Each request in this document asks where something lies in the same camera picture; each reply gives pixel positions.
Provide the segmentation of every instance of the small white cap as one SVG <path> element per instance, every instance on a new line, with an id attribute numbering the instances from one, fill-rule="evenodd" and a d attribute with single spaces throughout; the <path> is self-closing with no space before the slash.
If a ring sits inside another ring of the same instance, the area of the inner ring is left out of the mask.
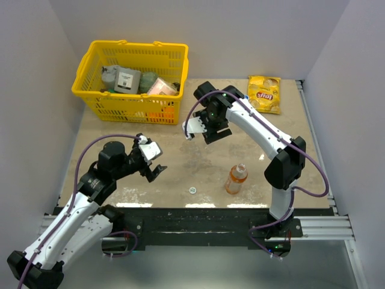
<path id="1" fill-rule="evenodd" d="M 139 145 L 144 145 L 145 143 L 147 143 L 147 141 L 148 141 L 148 139 L 144 135 L 141 135 L 139 137 Z"/>
<path id="2" fill-rule="evenodd" d="M 195 187 L 191 187 L 189 189 L 190 194 L 195 194 L 197 192 L 197 189 Z"/>

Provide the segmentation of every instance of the logo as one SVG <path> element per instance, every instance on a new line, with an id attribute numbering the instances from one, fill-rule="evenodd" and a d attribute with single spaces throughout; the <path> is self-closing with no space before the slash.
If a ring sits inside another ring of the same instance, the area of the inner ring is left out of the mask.
<path id="1" fill-rule="evenodd" d="M 273 95 L 268 95 L 267 93 L 259 92 L 257 93 L 257 98 L 265 98 L 271 101 L 273 99 Z"/>

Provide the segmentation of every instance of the cable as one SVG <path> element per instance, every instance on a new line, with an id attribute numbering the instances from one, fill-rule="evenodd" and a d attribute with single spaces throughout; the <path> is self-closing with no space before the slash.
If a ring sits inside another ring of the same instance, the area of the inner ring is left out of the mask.
<path id="1" fill-rule="evenodd" d="M 110 256 L 111 258 L 121 258 L 121 257 L 125 257 L 129 254 L 132 253 L 133 250 L 135 250 L 135 248 L 138 246 L 138 237 L 133 233 L 133 232 L 129 232 L 129 231 L 119 231 L 119 232 L 113 232 L 113 233 L 110 233 L 110 235 L 108 235 L 108 237 L 111 237 L 111 236 L 115 236 L 115 235 L 119 235 L 119 234 L 125 234 L 125 235 L 131 235 L 133 236 L 133 238 L 135 239 L 135 244 L 134 246 L 131 248 L 130 251 L 126 251 L 126 252 L 123 252 L 122 254 L 119 254 L 119 255 L 114 255 L 114 254 L 110 254 L 110 253 L 105 253 L 105 255 L 108 255 Z"/>
<path id="2" fill-rule="evenodd" d="M 251 228 L 250 230 L 248 230 L 248 236 L 250 237 L 250 239 L 256 245 L 258 245 L 262 250 L 264 250 L 267 254 L 270 254 L 271 256 L 274 256 L 274 257 L 277 257 L 277 258 L 281 258 L 280 256 L 270 252 L 264 245 L 260 244 L 257 240 L 255 240 L 254 237 L 251 234 L 254 231 L 257 231 L 257 230 L 260 230 L 260 229 L 265 229 L 265 228 L 274 226 L 274 225 L 279 224 L 280 222 L 284 221 L 284 219 L 286 219 L 287 216 L 290 214 L 291 208 L 293 207 L 293 203 L 294 203 L 294 190 L 291 191 L 291 200 L 290 200 L 289 208 L 286 211 L 286 213 L 280 219 L 278 219 L 278 220 L 276 220 L 276 221 L 274 221 L 272 223 L 269 223 L 269 224 L 266 224 L 266 225 L 260 225 L 260 226 L 257 226 L 257 227 L 254 227 L 254 228 Z"/>
<path id="3" fill-rule="evenodd" d="M 248 231 L 248 235 L 249 237 L 251 238 L 251 240 L 257 244 L 262 250 L 266 251 L 268 254 L 271 254 L 271 256 L 275 256 L 275 257 L 278 257 L 278 258 L 281 258 L 279 257 L 278 255 L 276 254 L 273 254 L 271 253 L 265 246 L 261 245 L 258 241 L 256 241 L 252 236 L 251 236 L 251 233 L 253 231 L 256 231 L 258 229 L 263 229 L 263 228 L 267 228 L 267 227 L 270 227 L 270 226 L 274 226 L 280 222 L 282 222 L 290 213 L 291 211 L 291 208 L 293 206 L 293 203 L 294 203 L 294 191 L 297 189 L 299 191 L 302 191 L 310 196 L 313 196 L 313 197 L 324 197 L 326 196 L 328 193 L 329 193 L 329 181 L 326 177 L 326 174 L 325 172 L 323 171 L 323 169 L 321 168 L 321 166 L 310 156 L 308 155 L 307 153 L 305 153 L 304 151 L 302 151 L 301 149 L 297 148 L 296 146 L 292 145 L 291 143 L 287 142 L 286 140 L 284 140 L 283 138 L 281 138 L 281 136 L 275 132 L 275 130 L 273 130 L 272 128 L 270 128 L 270 126 L 268 126 L 265 122 L 263 122 L 259 117 L 257 117 L 257 115 L 255 115 L 254 113 L 251 112 L 251 109 L 249 109 L 246 104 L 244 104 L 243 102 L 241 102 L 241 100 L 239 98 L 237 98 L 234 94 L 230 93 L 230 92 L 227 92 L 227 91 L 224 91 L 224 90 L 214 90 L 212 92 L 209 92 L 207 94 L 205 94 L 204 96 L 202 96 L 193 106 L 192 108 L 190 109 L 188 115 L 187 115 L 187 118 L 186 118 L 186 122 L 185 122 L 185 136 L 188 137 L 187 135 L 187 123 L 188 123 L 188 120 L 189 118 L 191 117 L 193 111 L 195 110 L 195 108 L 198 106 L 199 103 L 201 103 L 202 100 L 206 99 L 207 97 L 209 97 L 210 95 L 214 95 L 214 94 L 217 94 L 217 93 L 222 93 L 222 94 L 225 94 L 225 95 L 228 95 L 230 96 L 231 98 L 233 98 L 235 101 L 238 101 L 238 103 L 240 104 L 240 106 L 253 118 L 255 119 L 257 122 L 259 122 L 264 128 L 266 128 L 274 137 L 276 137 L 278 139 L 278 141 L 282 141 L 282 143 L 284 143 L 285 145 L 289 146 L 290 148 L 292 148 L 293 150 L 295 150 L 296 152 L 300 153 L 301 155 L 303 155 L 305 158 L 307 158 L 316 168 L 317 170 L 319 171 L 319 173 L 321 174 L 323 180 L 324 180 L 324 183 L 325 183 L 325 192 L 321 193 L 321 194 L 315 194 L 315 193 L 312 193 L 308 190 L 306 190 L 305 188 L 302 188 L 302 187 L 298 187 L 298 186 L 294 186 L 291 188 L 291 202 L 290 202 L 290 205 L 289 205 L 289 208 L 287 210 L 287 212 L 285 212 L 285 214 L 278 220 L 276 220 L 275 222 L 272 222 L 270 224 L 266 224 L 266 225 L 262 225 L 262 226 L 257 226 L 255 228 L 251 228 L 249 231 Z"/>
<path id="4" fill-rule="evenodd" d="M 66 217 L 70 216 L 70 212 L 71 212 L 71 210 L 73 208 L 73 204 L 75 203 L 75 196 L 76 196 L 76 194 L 78 192 L 76 186 L 78 185 L 80 163 L 81 163 L 85 153 L 89 150 L 90 147 L 92 147 L 92 145 L 97 143 L 99 140 L 103 140 L 103 139 L 108 138 L 108 137 L 127 137 L 127 138 L 133 138 L 134 140 L 140 140 L 139 137 L 135 137 L 133 135 L 128 135 L 128 134 L 108 134 L 108 135 L 103 135 L 101 137 L 98 137 L 97 139 L 93 140 L 90 144 L 88 144 L 88 146 L 85 147 L 85 149 L 80 154 L 78 162 L 76 163 L 75 179 L 74 179 L 74 182 L 73 182 L 73 193 L 72 193 L 71 203 L 70 203 L 70 205 L 68 207 L 68 210 L 66 211 L 67 214 L 65 216 L 62 216 L 62 218 L 59 220 L 59 222 L 51 229 L 51 231 L 49 231 L 47 236 L 45 236 L 45 238 L 40 242 L 40 244 L 36 248 L 38 251 L 40 251 L 42 249 L 42 247 L 48 241 L 48 239 L 52 236 L 52 234 L 54 232 L 56 232 L 56 230 L 63 224 L 63 222 L 65 221 Z M 32 262 L 36 258 L 36 256 L 37 256 L 37 253 L 33 253 L 31 258 L 29 259 L 27 265 L 24 268 L 22 276 L 20 277 L 20 281 L 19 281 L 19 284 L 17 285 L 17 289 L 21 289 L 23 287 L 24 279 L 25 279 L 25 277 L 26 277 L 26 275 L 28 273 L 29 268 L 32 265 Z"/>

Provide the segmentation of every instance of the white wall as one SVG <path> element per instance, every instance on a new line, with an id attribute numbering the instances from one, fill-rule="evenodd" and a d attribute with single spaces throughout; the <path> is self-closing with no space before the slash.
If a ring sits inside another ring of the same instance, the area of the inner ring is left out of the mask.
<path id="1" fill-rule="evenodd" d="M 76 55 L 95 39 L 186 43 L 191 78 L 304 79 L 348 0 L 50 0 Z"/>
<path id="2" fill-rule="evenodd" d="M 77 59 L 48 0 L 0 3 L 0 287 L 16 288 L 6 259 L 52 211 L 82 103 Z"/>
<path id="3" fill-rule="evenodd" d="M 351 0 L 305 80 L 341 213 L 350 215 L 371 288 L 384 288 L 385 2 Z"/>

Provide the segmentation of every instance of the bag of chips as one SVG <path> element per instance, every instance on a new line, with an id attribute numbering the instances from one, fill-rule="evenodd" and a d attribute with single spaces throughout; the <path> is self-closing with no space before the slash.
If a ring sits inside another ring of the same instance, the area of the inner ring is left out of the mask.
<path id="1" fill-rule="evenodd" d="M 279 77 L 251 75 L 248 77 L 248 101 L 260 113 L 281 114 Z"/>

